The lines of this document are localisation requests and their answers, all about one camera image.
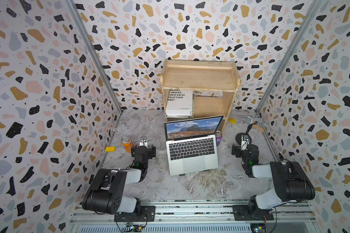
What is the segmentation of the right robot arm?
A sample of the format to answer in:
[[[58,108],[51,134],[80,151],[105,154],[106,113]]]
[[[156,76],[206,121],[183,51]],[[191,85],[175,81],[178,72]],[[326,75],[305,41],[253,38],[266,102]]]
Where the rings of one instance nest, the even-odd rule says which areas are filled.
[[[250,178],[271,178],[274,187],[263,194],[252,196],[248,211],[269,211],[286,203],[313,200],[314,186],[298,162],[259,163],[259,148],[253,144],[233,145],[231,154],[242,159],[242,168]]]

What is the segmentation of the silver laptop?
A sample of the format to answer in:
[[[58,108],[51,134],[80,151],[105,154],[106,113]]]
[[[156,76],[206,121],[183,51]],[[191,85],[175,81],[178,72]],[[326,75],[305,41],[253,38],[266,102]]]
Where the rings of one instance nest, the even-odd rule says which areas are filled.
[[[223,116],[164,123],[171,176],[219,167],[215,133]]]

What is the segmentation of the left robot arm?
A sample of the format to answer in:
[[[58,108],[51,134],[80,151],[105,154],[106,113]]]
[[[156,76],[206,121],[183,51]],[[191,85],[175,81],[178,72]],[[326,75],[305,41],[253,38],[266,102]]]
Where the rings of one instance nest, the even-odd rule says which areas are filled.
[[[156,147],[142,144],[131,149],[133,163],[124,170],[99,169],[86,195],[82,208],[97,214],[126,214],[137,219],[142,205],[138,198],[123,195],[128,184],[142,182],[148,172],[148,162],[156,156]]]

